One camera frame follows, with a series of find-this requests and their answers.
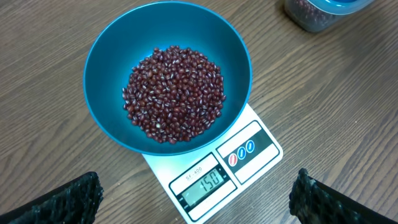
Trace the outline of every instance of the brown tabletop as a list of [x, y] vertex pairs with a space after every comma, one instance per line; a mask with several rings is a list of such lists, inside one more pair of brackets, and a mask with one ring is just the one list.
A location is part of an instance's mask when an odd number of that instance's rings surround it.
[[[0, 1], [0, 213], [89, 170], [105, 189], [97, 223], [183, 223], [145, 160], [110, 140], [81, 78], [96, 36], [148, 1]], [[209, 223], [298, 223], [288, 194], [301, 167], [398, 220], [398, 1], [377, 1], [320, 34], [279, 0], [195, 1], [244, 37], [249, 104], [284, 158]]]

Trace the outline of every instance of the bowl rim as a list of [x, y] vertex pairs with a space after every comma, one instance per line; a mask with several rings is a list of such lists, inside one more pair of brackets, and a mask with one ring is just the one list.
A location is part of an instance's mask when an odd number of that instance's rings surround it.
[[[248, 58], [248, 62], [249, 62], [249, 72], [250, 72], [250, 82], [249, 82], [249, 88], [248, 88], [248, 92], [246, 93], [246, 99], [244, 100], [244, 104], [240, 110], [240, 112], [238, 113], [237, 117], [235, 117], [235, 119], [233, 120], [233, 122], [219, 135], [217, 135], [215, 138], [213, 138], [211, 141], [208, 141], [206, 143], [204, 143], [203, 145], [187, 150], [187, 151], [182, 151], [182, 152], [175, 152], [175, 153], [156, 153], [156, 152], [148, 152], [148, 151], [143, 151], [141, 149], [136, 149], [135, 147], [131, 147], [128, 146], [127, 144], [119, 141], [117, 138], [115, 138], [111, 133], [109, 133], [103, 126], [102, 124], [97, 120], [97, 117], [94, 115], [94, 112], [91, 109], [90, 103], [88, 102], [87, 99], [87, 94], [86, 94], [86, 69], [87, 69], [87, 64], [88, 64], [88, 60], [90, 58], [91, 52], [93, 51], [97, 41], [100, 39], [100, 37], [105, 33], [105, 31], [111, 26], [113, 25], [117, 20], [119, 20], [120, 18], [122, 18], [123, 16], [129, 14], [130, 12], [133, 12], [135, 10], [138, 10], [140, 8], [143, 7], [148, 7], [154, 4], [186, 4], [189, 6], [193, 6], [193, 7], [198, 7], [202, 10], [205, 10], [209, 13], [212, 13], [213, 15], [215, 15], [216, 17], [218, 17], [219, 19], [221, 19], [223, 22], [225, 22], [236, 34], [236, 36], [239, 38], [239, 40], [241, 41], [242, 46], [244, 47], [244, 50], [246, 52], [246, 57]], [[253, 70], [252, 70], [252, 64], [251, 64], [251, 58], [250, 58], [250, 53], [248, 48], [246, 47], [246, 44], [243, 41], [243, 38], [241, 37], [241, 35], [239, 34], [239, 32], [221, 15], [219, 15], [217, 12], [212, 11], [211, 9], [206, 8], [205, 6], [201, 6], [199, 4], [195, 4], [195, 3], [191, 3], [191, 2], [183, 2], [183, 1], [162, 1], [162, 2], [152, 2], [149, 4], [143, 4], [141, 6], [137, 6], [134, 9], [131, 9], [123, 14], [121, 14], [120, 16], [118, 16], [117, 18], [115, 18], [112, 22], [110, 22], [102, 31], [101, 33], [97, 36], [97, 38], [95, 39], [95, 41], [93, 42], [93, 45], [90, 48], [90, 51], [88, 52], [87, 58], [86, 58], [86, 62], [85, 62], [85, 68], [83, 71], [83, 92], [84, 92], [84, 96], [85, 96], [85, 101], [88, 107], [88, 110], [91, 114], [91, 116], [93, 117], [95, 123], [99, 126], [99, 128], [101, 128], [101, 130], [107, 135], [109, 136], [113, 141], [115, 141], [116, 143], [118, 143], [120, 146], [123, 146], [127, 149], [130, 149], [132, 151], [141, 153], [141, 154], [147, 154], [147, 155], [152, 155], [152, 156], [176, 156], [176, 155], [181, 155], [181, 154], [185, 154], [185, 153], [189, 153], [189, 152], [193, 152], [196, 151], [198, 149], [204, 148], [205, 146], [208, 146], [209, 144], [215, 142], [217, 139], [219, 139], [222, 135], [224, 135], [228, 130], [231, 129], [232, 125], [238, 120], [238, 118], [240, 117], [240, 115], [243, 112], [243, 109], [246, 107], [246, 104], [248, 103], [249, 97], [250, 97], [250, 92], [251, 92], [251, 87], [252, 87], [252, 81], [253, 81]]]

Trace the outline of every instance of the red bean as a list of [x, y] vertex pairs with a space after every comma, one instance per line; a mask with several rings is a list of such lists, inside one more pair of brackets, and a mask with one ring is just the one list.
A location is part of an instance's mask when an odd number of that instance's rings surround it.
[[154, 48], [132, 68], [129, 84], [122, 88], [127, 118], [159, 143], [190, 141], [221, 116], [226, 96], [220, 71], [190, 48]]

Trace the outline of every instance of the white digital scale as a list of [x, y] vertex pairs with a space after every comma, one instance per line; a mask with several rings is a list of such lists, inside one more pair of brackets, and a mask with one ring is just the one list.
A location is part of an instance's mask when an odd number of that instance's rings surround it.
[[143, 156], [185, 221], [204, 223], [276, 165], [283, 151], [246, 104], [231, 129], [203, 149]]

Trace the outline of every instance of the teal plastic bowl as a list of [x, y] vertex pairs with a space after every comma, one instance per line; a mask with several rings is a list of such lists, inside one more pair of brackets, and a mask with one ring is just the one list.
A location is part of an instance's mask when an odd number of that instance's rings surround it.
[[[190, 142], [159, 144], [133, 126], [123, 110], [122, 87], [131, 68], [154, 47], [190, 47], [221, 67], [226, 101], [209, 130]], [[83, 89], [98, 126], [120, 145], [136, 152], [171, 156], [194, 151], [222, 136], [245, 107], [252, 83], [249, 52], [233, 26], [217, 13], [187, 2], [157, 2], [137, 7], [110, 23], [86, 60]]]

